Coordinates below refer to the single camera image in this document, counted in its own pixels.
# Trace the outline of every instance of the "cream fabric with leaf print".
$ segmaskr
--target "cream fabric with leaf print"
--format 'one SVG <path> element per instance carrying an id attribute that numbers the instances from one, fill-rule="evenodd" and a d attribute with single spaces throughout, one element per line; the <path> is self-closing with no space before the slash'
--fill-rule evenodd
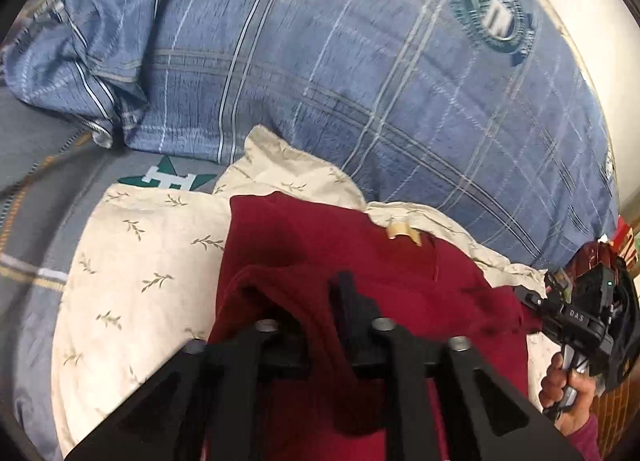
<path id="1" fill-rule="evenodd" d="M 463 250 L 491 285 L 523 284 L 544 293 L 541 272 L 477 244 L 437 210 L 367 205 L 334 165 L 257 126 L 244 156 L 211 195 L 115 184 L 96 206 L 76 250 L 53 340 L 52 405 L 64 455 L 185 341 L 207 337 L 229 199 L 276 190 L 361 210 L 380 226 L 407 221 Z M 537 403 L 540 380 L 558 348 L 541 335 L 527 345 L 530 399 Z"/>

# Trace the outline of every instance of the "metal handle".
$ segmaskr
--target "metal handle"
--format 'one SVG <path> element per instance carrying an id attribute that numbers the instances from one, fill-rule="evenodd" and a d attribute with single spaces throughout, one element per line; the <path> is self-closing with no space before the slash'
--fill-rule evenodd
<path id="1" fill-rule="evenodd" d="M 575 370 L 578 373 L 583 374 L 587 371 L 588 367 L 589 360 L 585 355 L 579 353 L 568 344 L 562 345 L 563 371 L 569 373 Z M 578 391 L 569 386 L 569 384 L 565 385 L 564 390 L 562 391 L 562 399 L 557 401 L 548 409 L 542 411 L 542 413 L 555 423 L 558 421 L 562 413 L 567 411 L 575 403 L 577 395 Z"/>

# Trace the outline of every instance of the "white wall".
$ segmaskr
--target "white wall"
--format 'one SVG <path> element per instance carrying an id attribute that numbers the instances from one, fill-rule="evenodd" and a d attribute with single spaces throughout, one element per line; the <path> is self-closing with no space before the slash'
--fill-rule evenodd
<path id="1" fill-rule="evenodd" d="M 541 0 L 564 24 L 609 126 L 620 208 L 640 194 L 640 27 L 622 0 Z"/>

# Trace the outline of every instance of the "gray bed sheet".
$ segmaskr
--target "gray bed sheet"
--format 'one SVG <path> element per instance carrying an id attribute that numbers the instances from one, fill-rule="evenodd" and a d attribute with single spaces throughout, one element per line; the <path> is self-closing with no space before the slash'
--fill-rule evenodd
<path id="1" fill-rule="evenodd" d="M 73 120 L 19 102 L 0 78 L 0 399 L 47 461 L 62 459 L 50 399 L 58 305 L 95 204 L 118 181 L 212 192 L 224 168 L 99 148 Z"/>

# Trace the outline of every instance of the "blue plaid blanket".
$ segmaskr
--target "blue plaid blanket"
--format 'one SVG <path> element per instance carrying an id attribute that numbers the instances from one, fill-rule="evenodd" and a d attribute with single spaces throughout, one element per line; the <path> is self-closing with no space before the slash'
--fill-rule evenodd
<path id="1" fill-rule="evenodd" d="M 602 112 L 536 0 L 50 0 L 4 66 L 100 145 L 228 165 L 263 124 L 535 267 L 617 218 Z"/>

